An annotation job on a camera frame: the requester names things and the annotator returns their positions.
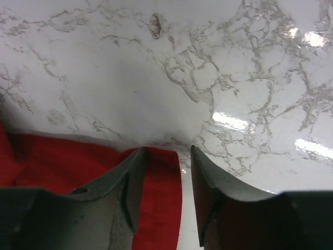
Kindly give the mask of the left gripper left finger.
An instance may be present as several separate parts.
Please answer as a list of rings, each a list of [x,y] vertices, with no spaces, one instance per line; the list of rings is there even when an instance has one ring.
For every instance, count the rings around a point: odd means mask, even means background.
[[[131,249],[138,229],[145,149],[69,194],[1,189],[1,249]]]

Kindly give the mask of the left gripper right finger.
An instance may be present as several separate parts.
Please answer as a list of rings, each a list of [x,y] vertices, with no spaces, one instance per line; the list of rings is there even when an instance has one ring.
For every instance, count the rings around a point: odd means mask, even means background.
[[[191,177],[204,249],[332,249],[332,192],[255,188],[192,146]]]

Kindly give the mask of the dark red t shirt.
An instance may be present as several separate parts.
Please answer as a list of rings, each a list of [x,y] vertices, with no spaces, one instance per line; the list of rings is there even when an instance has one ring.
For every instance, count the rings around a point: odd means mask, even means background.
[[[1,186],[42,187],[58,194],[78,188],[123,162],[131,150],[1,130]],[[132,249],[176,249],[182,181],[174,151],[147,148],[138,232]]]

